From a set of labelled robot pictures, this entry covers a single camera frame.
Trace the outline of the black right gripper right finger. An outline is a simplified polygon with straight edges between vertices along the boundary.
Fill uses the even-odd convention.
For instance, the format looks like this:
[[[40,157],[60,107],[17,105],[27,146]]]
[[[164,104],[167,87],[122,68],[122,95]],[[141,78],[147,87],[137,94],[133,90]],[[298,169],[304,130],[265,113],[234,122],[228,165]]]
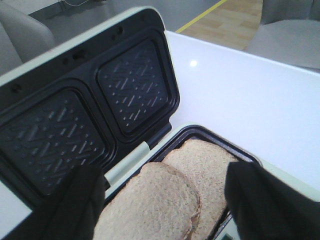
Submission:
[[[242,240],[318,240],[320,204],[253,162],[231,162],[224,195]]]

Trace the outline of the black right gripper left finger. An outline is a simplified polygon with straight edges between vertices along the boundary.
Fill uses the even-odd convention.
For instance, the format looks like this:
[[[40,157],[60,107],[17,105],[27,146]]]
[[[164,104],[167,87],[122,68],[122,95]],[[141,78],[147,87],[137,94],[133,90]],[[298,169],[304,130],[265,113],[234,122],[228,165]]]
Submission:
[[[105,178],[93,165],[73,169],[6,240],[91,240],[105,202]]]

